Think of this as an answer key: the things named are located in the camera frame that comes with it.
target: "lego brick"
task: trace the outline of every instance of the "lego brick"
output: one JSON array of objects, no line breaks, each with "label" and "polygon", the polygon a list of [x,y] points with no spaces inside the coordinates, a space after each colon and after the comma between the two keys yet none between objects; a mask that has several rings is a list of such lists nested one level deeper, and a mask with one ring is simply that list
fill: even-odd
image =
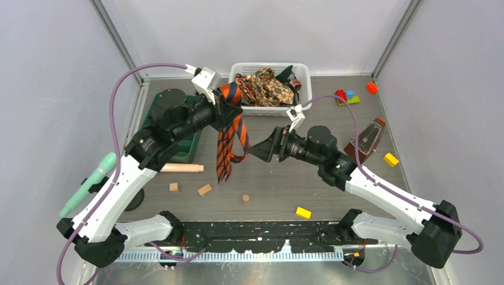
[{"label": "lego brick", "polygon": [[345,91],[345,94],[348,100],[352,99],[355,96],[355,92],[353,90],[347,90]]},{"label": "lego brick", "polygon": [[205,196],[206,194],[208,194],[208,192],[210,192],[212,190],[212,187],[210,186],[210,184],[207,184],[203,187],[201,187],[199,190],[198,190],[198,193],[200,194],[201,197]]},{"label": "lego brick", "polygon": [[311,212],[301,207],[298,207],[298,209],[296,210],[296,216],[309,220],[311,217]]},{"label": "lego brick", "polygon": [[372,82],[369,82],[366,85],[366,88],[367,88],[367,91],[369,91],[369,93],[371,93],[372,95],[375,95],[378,92],[378,87],[376,87],[376,85],[374,85],[374,83],[372,83]]},{"label": "lego brick", "polygon": [[[347,100],[348,104],[356,104],[356,103],[359,103],[360,101],[361,101],[361,99],[357,95],[355,95],[352,99]],[[343,102],[339,102],[339,100],[338,100],[338,105],[342,106],[344,104],[343,104]]]},{"label": "lego brick", "polygon": [[387,153],[384,157],[383,160],[388,163],[391,167],[396,166],[399,163],[399,160],[395,158],[395,156],[392,155],[392,153]]},{"label": "lego brick", "polygon": [[[345,94],[345,90],[337,90],[336,93],[335,93],[336,96],[339,96],[341,98],[343,98],[345,101],[347,101],[347,95]],[[338,101],[338,104],[343,104],[343,102],[341,102],[341,100],[337,100]]]},{"label": "lego brick", "polygon": [[178,192],[178,183],[170,183],[170,192]]}]

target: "orange and black striped tie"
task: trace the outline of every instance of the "orange and black striped tie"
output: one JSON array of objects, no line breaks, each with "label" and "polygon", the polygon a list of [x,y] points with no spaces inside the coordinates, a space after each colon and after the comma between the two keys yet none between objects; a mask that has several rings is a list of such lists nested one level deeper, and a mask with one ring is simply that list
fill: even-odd
[{"label": "orange and black striped tie", "polygon": [[[224,99],[231,105],[241,105],[241,92],[237,84],[232,82],[219,87]],[[235,134],[240,139],[243,147],[243,156],[237,156],[232,151]],[[220,183],[224,178],[227,181],[231,175],[231,162],[239,163],[247,156],[250,142],[248,141],[247,128],[241,115],[233,119],[233,122],[224,131],[219,132],[217,141],[217,180]]]}]

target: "blue lego brick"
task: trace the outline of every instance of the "blue lego brick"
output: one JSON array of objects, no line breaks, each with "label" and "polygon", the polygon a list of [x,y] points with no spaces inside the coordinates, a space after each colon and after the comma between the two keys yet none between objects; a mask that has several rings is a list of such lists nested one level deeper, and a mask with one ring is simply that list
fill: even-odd
[{"label": "blue lego brick", "polygon": [[353,90],[347,90],[347,91],[345,91],[345,93],[346,93],[346,98],[348,100],[352,99],[355,96],[355,92]]}]

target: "orange block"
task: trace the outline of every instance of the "orange block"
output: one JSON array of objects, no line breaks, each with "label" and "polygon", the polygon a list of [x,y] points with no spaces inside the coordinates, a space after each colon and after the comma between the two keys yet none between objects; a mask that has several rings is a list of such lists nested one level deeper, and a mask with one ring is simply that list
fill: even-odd
[{"label": "orange block", "polygon": [[369,82],[366,85],[366,88],[367,88],[367,91],[369,91],[369,93],[371,93],[372,95],[375,95],[378,92],[378,87],[376,87],[376,85],[374,85],[374,83],[372,83],[372,82]]}]

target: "patterned fabric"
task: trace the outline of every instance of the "patterned fabric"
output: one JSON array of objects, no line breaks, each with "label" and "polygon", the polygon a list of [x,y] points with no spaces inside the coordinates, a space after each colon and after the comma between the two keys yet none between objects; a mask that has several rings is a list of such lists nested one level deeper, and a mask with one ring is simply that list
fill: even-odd
[{"label": "patterned fabric", "polygon": [[301,83],[293,75],[289,82],[292,88],[282,84],[275,78],[273,69],[269,67],[258,70],[253,75],[236,74],[235,83],[238,84],[243,99],[248,101],[250,106],[263,107],[293,105],[295,91],[301,88]]},{"label": "patterned fabric", "polygon": [[[241,105],[241,91],[234,82],[219,87],[226,101],[234,106]],[[240,140],[243,148],[243,156],[237,156],[232,151],[235,134]],[[217,181],[228,180],[231,175],[231,162],[242,162],[248,153],[250,142],[248,141],[247,128],[243,123],[241,115],[234,118],[233,122],[226,127],[226,130],[219,132],[217,140]]]}]

